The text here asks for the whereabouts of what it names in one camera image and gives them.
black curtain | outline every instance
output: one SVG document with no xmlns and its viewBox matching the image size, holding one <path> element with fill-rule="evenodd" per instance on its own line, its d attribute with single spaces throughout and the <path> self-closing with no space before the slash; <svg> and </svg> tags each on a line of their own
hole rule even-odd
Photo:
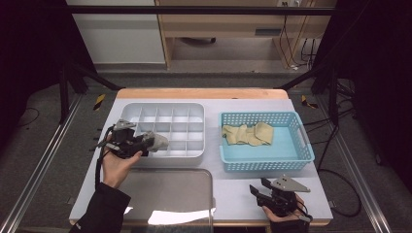
<svg viewBox="0 0 412 233">
<path fill-rule="evenodd" d="M 25 111 L 34 92 L 59 83 L 62 65 L 81 64 L 96 73 L 75 20 L 69 13 L 45 6 L 67 6 L 64 0 L 2 0 L 0 3 L 0 147 Z M 68 72 L 79 91 L 86 83 L 81 74 Z"/>
<path fill-rule="evenodd" d="M 335 54 L 337 77 L 355 83 L 355 108 L 381 163 L 392 166 L 412 191 L 412 117 L 408 114 L 412 4 L 408 0 L 340 0 L 337 6 L 358 12 L 367 7 L 361 17 L 331 18 L 316 62 L 322 62 L 343 33 L 351 30 L 345 49 Z"/>
</svg>

black sleeve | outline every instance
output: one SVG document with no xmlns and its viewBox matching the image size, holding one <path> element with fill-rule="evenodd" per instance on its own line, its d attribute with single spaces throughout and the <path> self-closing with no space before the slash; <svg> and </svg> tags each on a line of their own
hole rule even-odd
<svg viewBox="0 0 412 233">
<path fill-rule="evenodd" d="M 270 221 L 270 229 L 272 233 L 307 233 L 309 232 L 309 222 L 304 220 Z"/>
<path fill-rule="evenodd" d="M 123 192 L 100 183 L 86 213 L 73 225 L 70 233 L 120 232 L 129 201 L 130 197 Z"/>
</svg>

gray compartment tray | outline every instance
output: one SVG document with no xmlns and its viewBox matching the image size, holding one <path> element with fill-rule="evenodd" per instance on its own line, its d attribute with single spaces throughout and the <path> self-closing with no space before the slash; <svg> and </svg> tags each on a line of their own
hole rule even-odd
<svg viewBox="0 0 412 233">
<path fill-rule="evenodd" d="M 137 123 L 135 136 L 153 131 L 169 146 L 142 157 L 138 167 L 190 167 L 201 162 L 205 148 L 205 111 L 196 103 L 131 103 L 120 118 Z"/>
</svg>

yellow tape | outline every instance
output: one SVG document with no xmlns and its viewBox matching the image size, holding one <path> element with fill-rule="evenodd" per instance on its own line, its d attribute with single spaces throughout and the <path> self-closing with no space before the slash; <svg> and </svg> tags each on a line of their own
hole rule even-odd
<svg viewBox="0 0 412 233">
<path fill-rule="evenodd" d="M 317 104 L 309 104 L 306 100 L 306 96 L 304 96 L 304 95 L 302 95 L 302 105 L 311 107 L 312 109 L 318 109 L 318 105 Z"/>
<path fill-rule="evenodd" d="M 105 94 L 101 94 L 97 97 L 96 103 L 94 104 L 94 107 L 93 107 L 94 111 L 97 111 L 100 109 L 100 106 L 102 105 L 102 102 L 105 96 L 106 96 Z"/>
</svg>

human hand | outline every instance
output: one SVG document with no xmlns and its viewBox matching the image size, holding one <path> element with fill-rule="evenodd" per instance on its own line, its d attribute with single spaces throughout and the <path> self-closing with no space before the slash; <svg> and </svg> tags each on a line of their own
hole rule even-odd
<svg viewBox="0 0 412 233">
<path fill-rule="evenodd" d="M 104 152 L 106 155 L 102 162 L 103 183 L 112 188 L 118 188 L 126 179 L 131 166 L 140 159 L 142 152 L 138 151 L 132 157 L 125 159 L 117 157 L 108 148 L 105 148 Z"/>
<path fill-rule="evenodd" d="M 297 206 L 302 209 L 304 202 L 303 200 L 296 194 Z M 267 218 L 273 222 L 283 222 L 289 220 L 298 220 L 299 216 L 302 216 L 303 213 L 299 210 L 295 210 L 293 213 L 290 213 L 288 216 L 276 216 L 269 208 L 262 206 L 264 213 L 266 214 Z"/>
</svg>

